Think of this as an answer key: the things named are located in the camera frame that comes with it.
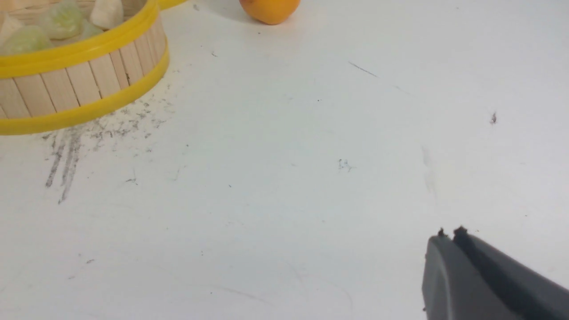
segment yellow rim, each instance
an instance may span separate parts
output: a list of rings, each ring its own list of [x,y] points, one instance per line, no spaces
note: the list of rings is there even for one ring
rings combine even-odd
[[[99,58],[138,39],[150,29],[159,13],[157,0],[147,0],[132,18],[101,35],[31,54],[0,56],[0,79],[63,69]]]
[[[152,89],[164,76],[170,63],[168,45],[160,62],[146,76],[130,87],[97,102],[48,116],[1,119],[0,135],[28,134],[57,130],[88,122],[133,102]]]
[[[186,2],[186,0],[158,0],[158,5],[160,6],[160,9],[166,10],[183,2]]]

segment white dumpling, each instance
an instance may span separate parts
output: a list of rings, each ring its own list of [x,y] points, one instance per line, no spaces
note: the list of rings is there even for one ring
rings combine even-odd
[[[25,26],[12,34],[0,47],[0,55],[19,55],[53,48],[46,33],[38,26]]]
[[[121,0],[96,0],[90,21],[95,26],[108,30],[117,27],[125,20]]]
[[[0,12],[0,46],[23,26],[24,24],[20,20],[12,17],[7,12]]]
[[[69,39],[83,30],[83,13],[74,0],[63,0],[42,13],[37,24],[50,39]]]

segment white surface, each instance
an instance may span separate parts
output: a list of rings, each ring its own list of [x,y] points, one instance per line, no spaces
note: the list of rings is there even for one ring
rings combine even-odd
[[[164,12],[138,103],[0,138],[0,318],[424,319],[427,239],[461,224],[569,286],[568,10]]]

